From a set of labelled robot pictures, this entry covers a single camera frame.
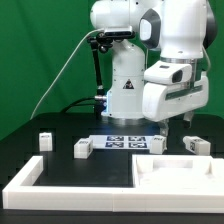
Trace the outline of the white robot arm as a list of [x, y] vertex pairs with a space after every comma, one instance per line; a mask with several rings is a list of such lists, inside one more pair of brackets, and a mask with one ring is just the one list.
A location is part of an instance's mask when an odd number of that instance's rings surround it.
[[111, 50], [112, 86], [102, 116], [118, 123], [168, 121], [208, 102], [200, 61], [217, 28], [209, 0], [97, 0], [90, 12], [97, 48]]

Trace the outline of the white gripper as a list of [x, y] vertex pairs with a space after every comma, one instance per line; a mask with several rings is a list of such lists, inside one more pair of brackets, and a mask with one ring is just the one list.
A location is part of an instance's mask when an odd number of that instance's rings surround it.
[[206, 76], [194, 83], [190, 89], [183, 89], [181, 84], [165, 86], [147, 83], [143, 90], [142, 113], [150, 121], [159, 122], [160, 134], [169, 133], [168, 118], [184, 114], [184, 127], [189, 129], [194, 112], [208, 102], [209, 82]]

